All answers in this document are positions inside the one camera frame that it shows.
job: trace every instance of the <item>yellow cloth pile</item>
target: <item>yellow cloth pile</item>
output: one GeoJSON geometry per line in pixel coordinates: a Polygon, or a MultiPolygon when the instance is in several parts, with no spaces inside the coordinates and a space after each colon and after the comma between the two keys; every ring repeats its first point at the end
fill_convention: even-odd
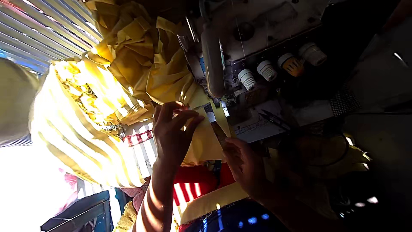
{"type": "Polygon", "coordinates": [[[32,141],[37,149],[46,148],[45,152],[68,167],[66,171],[83,180],[113,187],[140,187],[145,181],[133,151],[117,136],[102,130],[103,125],[116,125],[115,112],[128,112],[133,98],[122,86],[112,86],[106,96],[110,100],[106,100],[99,96],[95,84],[84,61],[52,64],[30,111],[32,141]],[[97,98],[85,93],[86,83],[97,98]]]}
{"type": "MultiPolygon", "coordinates": [[[[82,59],[53,62],[30,112],[30,132],[39,149],[54,155],[66,171],[113,187],[140,187],[145,181],[133,150],[103,127],[153,117],[152,101],[182,101],[206,116],[209,103],[189,72],[176,32],[179,26],[152,21],[136,2],[89,1],[104,39],[82,59]]],[[[222,107],[217,122],[230,131],[222,107]]],[[[196,129],[182,165],[222,158],[208,120],[196,129]]]]}
{"type": "MultiPolygon", "coordinates": [[[[187,68],[177,31],[181,27],[158,17],[152,20],[145,8],[134,1],[117,5],[113,0],[86,2],[93,12],[96,27],[104,39],[88,53],[89,59],[108,66],[130,94],[158,104],[181,101],[195,109],[209,103],[187,68]]],[[[199,114],[206,116],[202,107],[199,114]]],[[[217,122],[230,136],[222,107],[214,108],[217,122]]],[[[182,165],[199,165],[205,160],[222,158],[213,129],[204,120],[196,129],[193,142],[182,165]]]]}
{"type": "Polygon", "coordinates": [[[119,222],[113,229],[113,232],[127,232],[129,231],[134,223],[136,222],[137,212],[133,206],[133,201],[130,201],[124,206],[124,211],[120,217],[119,222]]]}

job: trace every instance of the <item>yellow fabric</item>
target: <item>yellow fabric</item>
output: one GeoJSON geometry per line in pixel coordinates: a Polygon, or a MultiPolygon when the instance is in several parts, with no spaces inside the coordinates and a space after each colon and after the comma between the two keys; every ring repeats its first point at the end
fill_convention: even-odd
{"type": "Polygon", "coordinates": [[[215,119],[216,122],[218,123],[218,125],[220,126],[220,128],[223,130],[223,132],[225,133],[225,135],[227,137],[231,137],[230,135],[230,127],[229,124],[227,122],[226,119],[226,115],[225,112],[223,111],[223,107],[222,107],[222,102],[220,101],[220,107],[217,109],[215,104],[213,103],[213,100],[210,99],[210,104],[212,106],[213,109],[213,114],[215,115],[215,119]]]}
{"type": "Polygon", "coordinates": [[[204,108],[196,110],[199,115],[204,116],[203,120],[193,134],[192,143],[189,146],[182,166],[200,165],[206,160],[222,159],[222,146],[216,137],[204,108]]]}
{"type": "Polygon", "coordinates": [[[113,232],[128,232],[136,222],[137,212],[130,201],[124,206],[124,211],[113,232]]]}
{"type": "MultiPolygon", "coordinates": [[[[109,62],[108,70],[131,95],[145,103],[148,100],[158,104],[181,101],[192,109],[209,103],[203,88],[194,82],[187,68],[176,36],[180,25],[161,17],[153,21],[136,2],[118,6],[111,0],[93,0],[88,1],[87,6],[94,12],[104,39],[93,51],[100,58],[93,55],[85,58],[93,60],[97,67],[109,62]]],[[[199,113],[206,117],[204,110],[199,113]]],[[[145,116],[151,118],[152,113],[147,112],[137,120],[144,120],[145,116]]],[[[219,122],[226,122],[222,128],[225,133],[229,131],[225,117],[219,122]]],[[[221,159],[221,151],[210,123],[205,120],[196,129],[182,165],[221,159]]]]}
{"type": "Polygon", "coordinates": [[[112,119],[110,123],[115,125],[117,118],[113,115],[117,111],[132,116],[133,114],[127,114],[130,98],[119,84],[118,88],[110,89],[110,94],[104,95],[102,92],[108,91],[105,85],[116,85],[114,77],[112,76],[112,82],[106,76],[106,82],[99,83],[93,77],[105,74],[90,73],[86,66],[84,61],[60,61],[50,66],[49,74],[37,93],[30,112],[32,141],[46,147],[68,167],[66,171],[86,181],[113,187],[140,187],[145,181],[137,169],[133,152],[127,144],[102,130],[102,125],[98,124],[108,123],[112,119]],[[75,101],[73,98],[73,94],[77,92],[62,84],[66,85],[69,80],[79,86],[85,82],[94,87],[93,91],[97,95],[94,102],[80,102],[90,111],[82,110],[78,99],[75,101]],[[95,122],[90,114],[101,116],[102,121],[95,122]]]}
{"type": "Polygon", "coordinates": [[[242,189],[239,183],[235,182],[231,185],[224,186],[188,203],[186,209],[181,213],[180,224],[186,224],[217,210],[217,204],[219,207],[224,207],[246,197],[249,197],[249,195],[242,189]]]}
{"type": "Polygon", "coordinates": [[[35,75],[4,58],[0,71],[0,144],[7,144],[29,133],[28,114],[39,83],[35,75]]]}

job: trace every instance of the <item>red fabric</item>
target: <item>red fabric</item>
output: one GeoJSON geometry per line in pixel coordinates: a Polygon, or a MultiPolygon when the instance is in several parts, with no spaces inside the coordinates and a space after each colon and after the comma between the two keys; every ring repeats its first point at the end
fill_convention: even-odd
{"type": "Polygon", "coordinates": [[[218,189],[233,184],[235,182],[236,181],[233,179],[233,175],[230,171],[229,165],[227,163],[222,163],[222,167],[220,168],[220,182],[218,189]]]}
{"type": "Polygon", "coordinates": [[[143,133],[128,135],[123,139],[123,141],[127,140],[127,143],[129,144],[129,147],[132,147],[134,145],[140,144],[140,143],[142,143],[146,140],[149,140],[151,138],[153,138],[152,130],[147,130],[143,133]]]}
{"type": "Polygon", "coordinates": [[[216,189],[218,180],[205,166],[179,167],[174,181],[173,199],[177,206],[181,204],[178,193],[182,191],[186,202],[203,196],[216,189]],[[200,194],[196,192],[196,185],[200,189],[200,194]]]}

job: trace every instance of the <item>sewing machine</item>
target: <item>sewing machine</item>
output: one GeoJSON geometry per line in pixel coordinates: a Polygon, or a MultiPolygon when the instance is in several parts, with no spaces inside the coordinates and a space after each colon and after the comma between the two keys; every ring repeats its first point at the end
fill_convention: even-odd
{"type": "MultiPolygon", "coordinates": [[[[334,116],[328,101],[312,101],[316,98],[307,89],[296,93],[302,89],[302,79],[311,83],[308,86],[318,83],[313,76],[322,67],[310,67],[307,62],[306,74],[296,78],[277,64],[283,54],[297,56],[305,43],[320,40],[321,16],[327,6],[325,0],[201,0],[201,17],[186,17],[187,30],[179,39],[194,79],[217,107],[224,102],[237,137],[254,142],[284,131],[262,118],[262,109],[287,117],[297,127],[334,116]],[[258,65],[265,60],[278,73],[273,81],[258,73],[258,65]],[[253,75],[253,88],[248,89],[238,77],[244,69],[253,75]]],[[[211,107],[205,109],[213,121],[211,107]]]]}

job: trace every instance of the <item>checkered cloth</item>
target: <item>checkered cloth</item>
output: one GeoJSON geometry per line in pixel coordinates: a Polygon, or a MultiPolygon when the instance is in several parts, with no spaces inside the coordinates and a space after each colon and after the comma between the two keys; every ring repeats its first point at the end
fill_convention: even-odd
{"type": "Polygon", "coordinates": [[[142,143],[146,140],[149,140],[151,138],[153,138],[152,130],[147,130],[143,133],[128,135],[123,139],[123,141],[127,140],[127,143],[129,144],[129,147],[132,147],[134,145],[140,144],[140,143],[142,143]]]}

